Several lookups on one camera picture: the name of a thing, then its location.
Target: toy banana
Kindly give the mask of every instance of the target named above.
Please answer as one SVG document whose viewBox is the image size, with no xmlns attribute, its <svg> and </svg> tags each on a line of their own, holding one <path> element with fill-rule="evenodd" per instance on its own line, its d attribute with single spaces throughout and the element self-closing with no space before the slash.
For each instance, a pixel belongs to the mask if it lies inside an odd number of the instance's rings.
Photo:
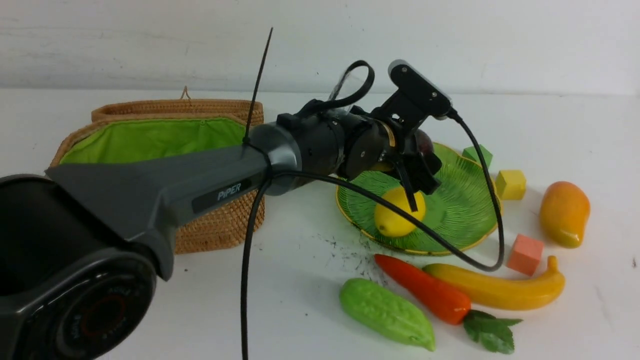
<svg viewBox="0 0 640 360">
<path fill-rule="evenodd" d="M 430 264 L 423 271 L 466 293 L 476 304 L 504 310 L 532 310 L 548 305 L 564 290 L 564 275 L 555 256 L 535 279 L 508 280 L 479 274 L 448 264 Z"/>
</svg>

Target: artificial vegetable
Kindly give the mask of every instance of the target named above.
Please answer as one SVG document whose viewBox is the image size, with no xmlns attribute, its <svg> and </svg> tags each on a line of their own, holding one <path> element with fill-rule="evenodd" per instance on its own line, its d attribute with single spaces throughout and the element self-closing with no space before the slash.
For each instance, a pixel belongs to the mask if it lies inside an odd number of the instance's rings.
<svg viewBox="0 0 640 360">
<path fill-rule="evenodd" d="M 575 184 L 558 181 L 551 184 L 540 205 L 540 226 L 554 242 L 568 249 L 582 245 L 591 213 L 587 195 Z"/>
<path fill-rule="evenodd" d="M 376 254 L 374 259 L 387 275 L 406 288 L 443 322 L 459 325 L 471 309 L 469 296 L 420 268 L 382 254 Z"/>
<path fill-rule="evenodd" d="M 431 322 L 410 301 L 367 279 L 347 280 L 340 290 L 344 312 L 388 339 L 435 351 Z"/>
</svg>

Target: green glass plate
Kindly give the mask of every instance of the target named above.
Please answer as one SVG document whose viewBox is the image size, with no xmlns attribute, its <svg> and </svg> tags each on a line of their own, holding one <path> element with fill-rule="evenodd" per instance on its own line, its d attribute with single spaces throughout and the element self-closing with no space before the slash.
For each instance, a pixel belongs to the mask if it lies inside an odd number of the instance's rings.
<svg viewBox="0 0 640 360">
<path fill-rule="evenodd" d="M 480 164 L 460 156 L 455 150 L 434 143 L 442 160 L 436 177 L 442 182 L 433 194 L 424 196 L 427 213 L 422 222 L 456 248 L 464 251 L 481 243 L 497 227 L 491 195 Z M 368 171 L 352 183 L 382 196 L 400 186 L 400 182 L 381 172 Z M 373 220 L 376 203 L 351 190 L 338 186 L 336 200 L 342 214 L 373 241 L 409 254 L 441 256 L 450 252 L 432 237 L 416 229 L 400 238 L 380 234 Z"/>
</svg>

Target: black cable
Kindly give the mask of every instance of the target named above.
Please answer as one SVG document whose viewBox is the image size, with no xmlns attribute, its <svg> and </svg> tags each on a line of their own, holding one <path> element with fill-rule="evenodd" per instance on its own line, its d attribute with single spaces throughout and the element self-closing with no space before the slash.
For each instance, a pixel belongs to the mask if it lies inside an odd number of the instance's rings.
<svg viewBox="0 0 640 360">
<path fill-rule="evenodd" d="M 500 202 L 498 201 L 498 197 L 495 194 L 495 189 L 493 188 L 493 182 L 491 180 L 491 175 L 489 174 L 489 167 L 486 165 L 484 155 L 480 149 L 480 145 L 478 144 L 476 137 L 471 132 L 471 129 L 469 129 L 465 121 L 462 120 L 462 117 L 458 115 L 458 112 L 452 108 L 447 116 L 457 122 L 462 127 L 462 130 L 467 133 L 467 136 L 469 137 L 469 140 L 471 140 L 471 143 L 476 150 L 476 154 L 480 159 L 480 167 L 483 170 L 484 180 L 486 181 L 487 187 L 489 187 L 489 194 L 491 195 L 491 202 L 493 203 L 493 210 L 495 211 L 495 220 L 496 223 L 498 223 L 498 260 L 495 262 L 495 265 L 491 266 L 489 270 L 485 271 L 496 271 L 502 266 L 502 263 L 504 262 L 504 225 L 502 224 Z"/>
<path fill-rule="evenodd" d="M 486 166 L 486 162 L 484 160 L 484 156 L 483 156 L 483 154 L 482 154 L 482 152 L 480 150 L 480 145 L 478 144 L 478 142 L 476 140 L 476 137 L 471 132 L 471 129 L 469 129 L 469 127 L 466 125 L 466 123 L 463 121 L 463 119 L 458 115 L 458 112 L 456 110 L 452 109 L 449 112 L 449 114 L 447 114 L 447 115 L 451 119 L 453 119 L 457 123 L 459 123 L 460 126 L 463 128 L 463 130 L 467 133 L 467 136 L 471 140 L 471 142 L 472 142 L 472 144 L 474 146 L 474 149 L 477 152 L 478 158 L 480 159 L 480 164 L 481 164 L 481 168 L 483 170 L 484 179 L 486 181 L 487 187 L 489 189 L 489 193 L 491 195 L 491 200 L 492 200 L 492 203 L 493 203 L 493 209 L 495 210 L 496 221 L 497 221 L 497 224 L 498 224 L 499 249 L 498 249 L 498 259 L 496 260 L 496 263 L 494 265 L 492 265 L 492 266 L 488 266 L 488 265 L 484 265 L 484 264 L 478 262 L 477 260 L 475 260 L 475 259 L 471 258 L 470 256 L 466 255 L 464 252 L 462 252 L 461 250 L 459 250 L 455 246 L 451 245 L 447 240 L 443 239 L 438 233 L 436 233 L 434 230 L 432 230 L 428 226 L 424 225 L 421 221 L 417 220 L 413 216 L 409 215 L 407 212 L 405 212 L 402 209 L 398 208 L 397 206 L 393 205 L 391 202 L 389 202 L 389 201 L 387 201 L 385 199 L 382 199 L 381 197 L 373 194 L 372 192 L 370 192 L 368 190 L 365 190 L 365 189 L 363 189 L 363 188 L 361 188 L 361 187 L 359 187 L 357 185 L 354 185 L 352 183 L 349 183 L 349 182 L 347 182 L 345 180 L 337 179 L 335 177 L 330 177 L 330 176 L 313 174 L 313 173 L 310 173 L 310 172 L 302 172 L 302 171 L 284 170 L 284 171 L 275 172 L 275 173 L 273 173 L 273 175 L 270 178 L 265 180 L 265 182 L 260 186 L 260 188 L 259 188 L 259 190 L 258 190 L 258 192 L 257 192 L 257 194 L 256 194 L 256 196 L 255 196 L 255 198 L 253 200 L 253 204 L 252 204 L 251 211 L 250 211 L 250 214 L 249 214 L 249 219 L 247 221 L 246 237 L 245 237 L 245 241 L 244 241 L 242 273 L 241 273 L 241 277 L 242 278 L 241 278 L 241 286 L 240 286 L 240 319 L 241 319 L 243 360 L 248 360 L 248 358 L 249 358 L 249 355 L 248 355 L 248 331 L 247 331 L 247 285 L 248 285 L 248 275 L 249 275 L 249 257 L 250 257 L 250 254 L 251 254 L 251 245 L 252 245 L 252 239 L 253 239 L 253 229 L 255 227 L 255 218 L 256 218 L 257 213 L 258 213 L 260 200 L 262 200 L 264 194 L 266 193 L 267 188 L 271 184 L 271 181 L 273 179 L 278 178 L 278 177 L 281 177 L 281 176 L 302 177 L 302 178 L 307 178 L 307 179 L 318 180 L 318 181 L 323 181 L 323 182 L 326 182 L 326 183 L 335 184 L 337 186 L 342 186 L 344 188 L 347 188 L 348 190 L 351 190 L 353 192 L 359 193 L 360 195 L 362 195 L 364 197 L 367 197 L 368 199 L 371 199 L 371 200 L 377 202 L 378 204 L 381 204 L 382 206 L 385 206 L 388 209 L 391 209 L 394 213 L 400 215 L 405 220 L 411 222 L 418 229 L 420 229 L 421 231 L 424 231 L 426 234 L 428 234 L 430 237 L 432 237 L 434 240 L 436 240 L 436 242 L 438 242 L 442 247 L 447 249 L 449 252 L 451 252 L 455 256 L 458 256 L 460 259 L 462 259 L 463 261 L 467 262 L 468 264 L 470 264 L 470 265 L 472 265 L 472 266 L 474 266 L 474 267 L 476 267 L 476 268 L 478 268 L 478 269 L 480 269 L 482 271 L 485 271 L 485 272 L 496 271 L 502 266 L 502 263 L 504 262 L 504 226 L 502 224 L 502 215 L 501 215 L 501 211 L 500 211 L 500 204 L 498 202 L 498 198 L 497 198 L 497 196 L 495 194 L 495 190 L 493 188 L 493 181 L 491 180 L 491 175 L 489 174 L 489 170 L 488 170 L 488 167 Z"/>
<path fill-rule="evenodd" d="M 347 80 L 347 78 L 349 77 L 349 74 L 351 73 L 351 71 L 355 70 L 358 68 L 358 62 L 354 62 L 352 63 L 342 74 L 342 77 L 340 77 L 340 81 L 338 81 L 338 83 L 335 85 L 335 87 L 333 88 L 333 91 L 331 92 L 331 94 L 329 95 L 329 101 L 333 101 L 335 100 L 336 97 L 338 97 L 338 95 L 340 95 L 340 91 L 342 90 L 342 86 L 344 85 L 344 82 Z"/>
<path fill-rule="evenodd" d="M 343 99 L 339 99 L 339 100 L 329 100 L 329 101 L 324 101 L 324 102 L 319 102 L 315 105 L 309 106 L 308 108 L 304 109 L 302 112 L 300 112 L 298 114 L 299 117 L 307 117 L 309 115 L 312 114 L 316 114 L 316 113 L 321 113 L 323 111 L 326 110 L 331 110 L 331 109 L 337 109 L 337 108 L 343 108 L 345 106 L 349 106 L 352 104 L 355 104 L 356 102 L 360 101 L 360 99 L 362 99 L 363 97 L 365 97 L 367 95 L 367 93 L 369 92 L 369 90 L 371 90 L 371 87 L 373 86 L 373 82 L 375 80 L 376 77 L 376 73 L 375 71 L 373 71 L 373 68 L 364 60 L 358 60 L 354 63 L 352 63 L 348 68 L 347 71 L 345 71 L 345 75 L 344 77 L 341 79 L 340 82 L 344 82 L 344 80 L 346 79 L 346 75 L 349 74 L 352 70 L 359 68 L 359 67 L 367 67 L 367 79 L 364 81 L 364 83 L 362 84 L 362 86 L 355 91 L 353 94 L 343 98 Z"/>
<path fill-rule="evenodd" d="M 473 265 L 474 267 L 483 270 L 485 272 L 492 272 L 492 271 L 496 271 L 497 269 L 500 268 L 500 266 L 502 266 L 502 258 L 503 256 L 498 256 L 498 262 L 496 263 L 496 265 L 493 266 L 487 266 L 484 265 L 482 263 L 479 263 L 478 261 L 476 261 L 475 259 L 469 257 L 468 255 L 466 255 L 465 253 L 463 253 L 462 251 L 460 251 L 458 248 L 456 248 L 455 246 L 451 245 L 447 240 L 443 239 L 440 235 L 438 235 L 438 233 L 436 233 L 434 230 L 432 230 L 430 227 L 428 227 L 427 225 L 424 225 L 420 220 L 417 220 L 416 218 L 414 218 L 413 216 L 409 215 L 407 212 L 403 211 L 402 209 L 398 208 L 397 206 L 393 205 L 392 203 L 390 203 L 389 201 L 382 199 L 381 197 L 377 196 L 376 194 L 365 190 L 357 185 L 354 185 L 352 183 L 349 183 L 348 181 L 342 180 L 342 179 L 337 179 L 335 177 L 330 177 L 330 176 L 324 176 L 324 175 L 319 175 L 319 174 L 311 174 L 308 172 L 300 172 L 300 171 L 280 171 L 277 173 L 273 174 L 273 177 L 280 177 L 280 176 L 294 176 L 294 177 L 304 177 L 307 179 L 313 179 L 313 180 L 318 180 L 318 181 L 323 181 L 326 183 L 331 183 L 331 184 L 335 184 L 338 186 L 342 186 L 345 187 L 353 192 L 359 193 L 360 195 L 367 197 L 368 199 L 371 199 L 375 202 L 377 202 L 378 204 L 381 204 L 382 206 L 385 206 L 388 209 L 391 209 L 394 213 L 402 216 L 404 219 L 406 219 L 407 221 L 411 222 L 413 225 L 415 225 L 418 229 L 424 231 L 426 234 L 428 234 L 429 236 L 431 236 L 432 238 L 434 238 L 440 245 L 442 245 L 445 249 L 449 250 L 452 254 L 458 256 L 459 258 L 461 258 L 462 260 L 464 260 L 465 262 Z"/>
<path fill-rule="evenodd" d="M 253 199 L 251 211 L 249 212 L 249 219 L 246 223 L 246 236 L 244 237 L 244 250 L 242 256 L 242 272 L 240 282 L 240 330 L 242 333 L 242 358 L 244 360 L 249 359 L 249 342 L 247 333 L 247 320 L 246 320 L 246 294 L 247 286 L 249 283 L 249 256 L 251 255 L 251 242 L 253 240 L 253 228 L 255 227 L 255 218 L 258 215 L 258 208 L 260 207 L 260 200 L 262 200 L 267 189 L 271 185 L 271 180 L 266 179 L 258 189 Z"/>
</svg>

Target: yellow lemon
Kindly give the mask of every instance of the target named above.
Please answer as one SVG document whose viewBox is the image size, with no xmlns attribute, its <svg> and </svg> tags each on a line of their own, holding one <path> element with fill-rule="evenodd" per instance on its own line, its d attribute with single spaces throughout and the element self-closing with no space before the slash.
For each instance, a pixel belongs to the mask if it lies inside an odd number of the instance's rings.
<svg viewBox="0 0 640 360">
<path fill-rule="evenodd" d="M 405 211 L 407 214 L 416 218 L 418 221 L 422 221 L 424 215 L 427 213 L 424 196 L 422 196 L 420 192 L 417 192 L 414 194 L 414 197 L 415 203 L 418 205 L 418 211 L 416 212 L 411 211 L 409 200 L 407 199 L 402 186 L 393 188 L 382 195 L 382 199 L 389 201 L 393 205 Z M 399 238 L 406 236 L 415 230 L 415 225 L 381 204 L 376 205 L 373 217 L 376 223 L 376 228 L 378 228 L 378 231 L 387 238 Z"/>
</svg>

